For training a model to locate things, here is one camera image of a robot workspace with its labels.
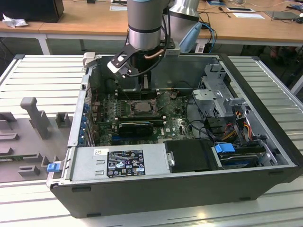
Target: motherboard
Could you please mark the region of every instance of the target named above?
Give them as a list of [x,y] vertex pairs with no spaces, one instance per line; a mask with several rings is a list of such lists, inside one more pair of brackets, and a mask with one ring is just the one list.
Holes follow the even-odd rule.
[[96,145],[163,143],[166,140],[194,139],[185,119],[188,96],[162,91],[153,99],[124,99],[107,95],[95,106]]

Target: paper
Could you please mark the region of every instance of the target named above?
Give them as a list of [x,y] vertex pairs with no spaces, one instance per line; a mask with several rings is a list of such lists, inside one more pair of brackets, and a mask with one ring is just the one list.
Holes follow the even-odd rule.
[[127,11],[127,6],[111,6],[110,11]]
[[236,17],[239,18],[253,18],[253,19],[265,19],[260,14],[252,14],[252,13],[233,13]]
[[2,20],[2,22],[9,27],[15,28],[15,27],[28,25],[28,23],[24,19],[13,19],[5,16],[4,14],[3,14],[3,18],[4,19]]

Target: blue cable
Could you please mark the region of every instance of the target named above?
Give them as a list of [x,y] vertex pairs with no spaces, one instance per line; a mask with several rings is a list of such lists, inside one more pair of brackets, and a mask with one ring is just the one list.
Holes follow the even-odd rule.
[[204,24],[204,23],[202,23],[202,24],[203,24],[205,27],[207,27],[208,30],[212,33],[213,43],[212,43],[212,47],[211,47],[211,49],[210,49],[210,51],[209,51],[209,53],[211,53],[212,50],[213,50],[213,48],[214,48],[214,43],[215,43],[214,30],[213,30],[210,26],[208,26],[207,24]]

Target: table leg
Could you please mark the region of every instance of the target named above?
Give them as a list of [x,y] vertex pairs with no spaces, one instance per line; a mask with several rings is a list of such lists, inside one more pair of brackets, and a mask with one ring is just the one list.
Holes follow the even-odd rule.
[[303,87],[303,75],[301,78],[296,82],[296,84],[293,86],[293,88],[290,90],[294,95],[297,95],[298,92],[301,90]]
[[49,48],[49,45],[47,43],[47,37],[45,34],[39,34],[39,36],[37,37],[39,43],[40,43],[40,47],[41,50],[43,52],[44,55],[51,55],[52,54],[52,50]]
[[83,40],[83,39],[80,39],[80,47],[81,47],[81,50],[82,50],[82,51],[86,51],[86,49],[85,49],[85,44],[84,44],[84,40]]

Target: floor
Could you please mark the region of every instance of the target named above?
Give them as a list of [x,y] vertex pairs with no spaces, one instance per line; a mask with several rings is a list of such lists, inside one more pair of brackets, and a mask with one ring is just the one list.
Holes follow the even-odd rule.
[[[2,38],[6,47],[0,43],[0,75],[6,69],[9,62],[13,59],[15,54],[42,54],[39,42],[36,39],[30,38]],[[123,45],[124,41],[105,41],[105,40],[85,40],[86,51],[80,48],[79,40],[67,39],[51,39],[49,40],[50,47],[53,54],[84,54],[85,52],[94,51],[97,53],[116,53]],[[260,59],[277,75],[284,83],[289,78],[289,75],[297,68],[294,61],[285,60],[285,64],[276,64],[269,56],[270,48],[264,48],[263,53],[259,53],[262,46],[246,46],[242,51],[243,45],[230,44],[216,44],[213,52],[226,53],[229,56],[243,56],[259,55]],[[299,97],[303,97],[303,92],[300,92]]]

